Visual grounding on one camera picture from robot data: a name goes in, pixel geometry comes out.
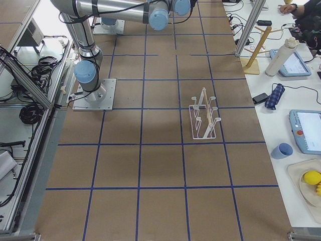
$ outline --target person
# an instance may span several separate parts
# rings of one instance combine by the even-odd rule
[[[321,49],[321,0],[309,0],[306,4],[285,4],[280,6],[283,14],[293,14],[301,34],[298,39],[311,49]]]

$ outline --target blue plaid cloth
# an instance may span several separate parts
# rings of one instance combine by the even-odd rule
[[[277,84],[276,88],[272,91],[272,94],[265,102],[265,107],[268,109],[275,110],[276,109],[275,106],[279,103],[279,100],[284,91],[285,91],[285,88],[283,87],[283,85]]]

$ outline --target metal mounting plate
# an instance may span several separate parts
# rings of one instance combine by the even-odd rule
[[[96,25],[93,31],[94,35],[123,35],[125,28],[125,20],[117,20],[115,28],[104,29],[101,25]]]
[[[101,79],[101,84],[103,84],[107,89],[105,99],[103,99],[102,101],[89,103],[85,98],[82,98],[74,102],[72,109],[74,111],[112,110],[116,89],[116,79]],[[77,91],[82,91],[80,85],[78,86]]]

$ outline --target person's hand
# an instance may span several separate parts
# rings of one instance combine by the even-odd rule
[[[291,4],[280,6],[280,12],[283,14],[290,14],[293,12],[294,9],[295,9],[295,6]]]

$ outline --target yellow lemon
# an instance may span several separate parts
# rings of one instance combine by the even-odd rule
[[[303,179],[307,184],[316,185],[319,182],[321,182],[321,174],[320,172],[317,172],[317,171],[309,171],[305,173],[305,175],[303,176]]]

